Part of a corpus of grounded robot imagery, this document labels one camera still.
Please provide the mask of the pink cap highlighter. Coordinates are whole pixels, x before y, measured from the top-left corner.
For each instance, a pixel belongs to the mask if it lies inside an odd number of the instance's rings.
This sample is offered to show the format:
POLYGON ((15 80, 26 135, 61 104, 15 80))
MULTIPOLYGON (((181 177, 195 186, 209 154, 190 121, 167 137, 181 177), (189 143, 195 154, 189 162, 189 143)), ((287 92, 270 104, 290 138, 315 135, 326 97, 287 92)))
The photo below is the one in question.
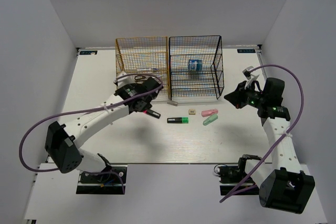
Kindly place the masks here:
POLYGON ((149 115, 153 118, 156 118, 156 119, 159 119, 161 117, 161 115, 159 113, 157 113, 157 112, 155 112, 151 109, 147 109, 143 113, 146 114, 146 115, 149 115))

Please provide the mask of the black handled scissors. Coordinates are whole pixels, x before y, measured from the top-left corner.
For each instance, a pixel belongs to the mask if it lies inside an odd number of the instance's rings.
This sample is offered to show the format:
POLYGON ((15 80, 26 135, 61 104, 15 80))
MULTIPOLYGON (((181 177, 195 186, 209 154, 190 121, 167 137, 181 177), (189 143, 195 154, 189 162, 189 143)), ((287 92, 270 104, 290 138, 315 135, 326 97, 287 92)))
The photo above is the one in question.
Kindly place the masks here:
POLYGON ((137 75, 137 76, 134 77, 135 82, 144 81, 146 79, 147 79, 147 76, 145 76, 145 75, 137 75))

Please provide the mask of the grey eraser block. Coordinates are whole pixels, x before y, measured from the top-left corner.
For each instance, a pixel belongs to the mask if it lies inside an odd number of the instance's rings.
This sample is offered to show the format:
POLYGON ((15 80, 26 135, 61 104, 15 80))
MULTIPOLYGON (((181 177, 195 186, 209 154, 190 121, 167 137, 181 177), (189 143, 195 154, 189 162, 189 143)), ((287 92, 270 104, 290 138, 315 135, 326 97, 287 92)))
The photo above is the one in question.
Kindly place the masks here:
POLYGON ((173 105, 173 106, 178 106, 178 103, 172 100, 167 100, 167 104, 173 105))

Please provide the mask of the clear spray bottle blue cap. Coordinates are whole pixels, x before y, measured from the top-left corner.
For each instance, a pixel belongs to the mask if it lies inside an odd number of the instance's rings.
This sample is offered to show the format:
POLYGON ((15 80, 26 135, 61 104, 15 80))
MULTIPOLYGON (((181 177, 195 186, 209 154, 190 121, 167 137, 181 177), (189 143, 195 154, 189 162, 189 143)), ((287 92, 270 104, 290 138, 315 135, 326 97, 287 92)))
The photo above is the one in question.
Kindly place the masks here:
POLYGON ((159 68, 139 68, 137 72, 158 72, 159 68))

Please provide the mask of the green cap highlighter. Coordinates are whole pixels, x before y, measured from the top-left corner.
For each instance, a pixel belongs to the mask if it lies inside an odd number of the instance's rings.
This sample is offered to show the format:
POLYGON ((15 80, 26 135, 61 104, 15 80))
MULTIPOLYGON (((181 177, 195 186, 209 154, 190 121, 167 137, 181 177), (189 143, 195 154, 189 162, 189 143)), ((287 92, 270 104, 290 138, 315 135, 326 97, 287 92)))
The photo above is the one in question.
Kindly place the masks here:
POLYGON ((185 124, 188 123, 188 117, 167 118, 168 124, 185 124))

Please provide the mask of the blue tape box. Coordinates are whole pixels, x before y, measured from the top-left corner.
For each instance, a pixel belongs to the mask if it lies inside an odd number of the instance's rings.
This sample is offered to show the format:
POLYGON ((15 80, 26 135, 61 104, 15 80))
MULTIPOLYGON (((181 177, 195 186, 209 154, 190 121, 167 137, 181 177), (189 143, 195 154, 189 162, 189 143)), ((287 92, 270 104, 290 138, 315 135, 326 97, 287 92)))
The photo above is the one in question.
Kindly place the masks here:
POLYGON ((201 71, 203 67, 203 62, 200 59, 190 59, 188 61, 189 71, 201 71))

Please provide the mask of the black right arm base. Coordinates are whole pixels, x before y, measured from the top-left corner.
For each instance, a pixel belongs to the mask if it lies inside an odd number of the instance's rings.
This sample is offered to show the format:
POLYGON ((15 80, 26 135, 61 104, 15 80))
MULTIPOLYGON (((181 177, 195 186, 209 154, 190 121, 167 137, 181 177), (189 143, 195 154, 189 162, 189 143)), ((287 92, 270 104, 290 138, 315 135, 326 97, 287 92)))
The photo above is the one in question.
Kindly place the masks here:
MULTIPOLYGON (((214 175, 219 178, 219 191, 221 196, 226 196, 244 177, 245 173, 238 170, 237 165, 218 164, 213 169, 214 175)), ((246 191, 242 191, 248 187, 255 185, 255 182, 249 178, 237 190, 241 192, 235 196, 252 196, 259 194, 259 188, 255 187, 246 191)))

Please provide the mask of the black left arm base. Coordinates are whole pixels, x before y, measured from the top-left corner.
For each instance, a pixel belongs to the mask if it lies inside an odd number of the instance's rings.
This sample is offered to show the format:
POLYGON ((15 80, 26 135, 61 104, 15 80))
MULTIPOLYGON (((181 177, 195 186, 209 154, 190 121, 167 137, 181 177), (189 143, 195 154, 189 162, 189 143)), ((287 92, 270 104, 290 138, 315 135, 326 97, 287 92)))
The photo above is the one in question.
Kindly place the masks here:
POLYGON ((124 195, 123 189, 126 189, 127 166, 112 166, 113 172, 117 173, 122 180, 122 184, 117 175, 90 175, 80 173, 76 194, 78 195, 124 195))

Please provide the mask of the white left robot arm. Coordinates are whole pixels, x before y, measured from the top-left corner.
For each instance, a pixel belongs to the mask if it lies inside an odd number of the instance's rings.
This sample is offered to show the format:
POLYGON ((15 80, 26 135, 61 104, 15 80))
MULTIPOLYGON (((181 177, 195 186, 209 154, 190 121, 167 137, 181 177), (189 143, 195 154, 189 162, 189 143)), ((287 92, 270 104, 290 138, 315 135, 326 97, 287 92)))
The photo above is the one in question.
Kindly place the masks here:
POLYGON ((117 89, 101 105, 88 112, 82 112, 77 119, 49 125, 45 150, 61 173, 74 169, 81 170, 101 182, 110 178, 111 164, 101 154, 82 149, 84 143, 114 121, 133 112, 143 112, 151 108, 160 90, 162 80, 153 74, 146 74, 141 83, 135 82, 131 74, 122 73, 116 80, 117 89))

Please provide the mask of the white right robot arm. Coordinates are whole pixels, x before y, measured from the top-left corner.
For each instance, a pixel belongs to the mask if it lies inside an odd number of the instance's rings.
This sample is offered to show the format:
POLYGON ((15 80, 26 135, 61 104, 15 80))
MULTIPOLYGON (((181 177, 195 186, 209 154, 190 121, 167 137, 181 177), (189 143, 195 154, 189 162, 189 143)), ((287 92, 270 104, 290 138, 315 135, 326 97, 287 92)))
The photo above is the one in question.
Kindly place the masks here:
POLYGON ((262 207, 301 214, 315 181, 303 171, 288 133, 290 114, 281 105, 284 88, 284 81, 277 78, 267 78, 262 90, 258 81, 250 79, 239 83, 235 91, 224 96, 237 109, 247 105, 257 109, 270 145, 272 164, 257 166, 262 158, 245 154, 237 166, 220 168, 219 174, 222 183, 239 183, 241 180, 254 183, 262 207))

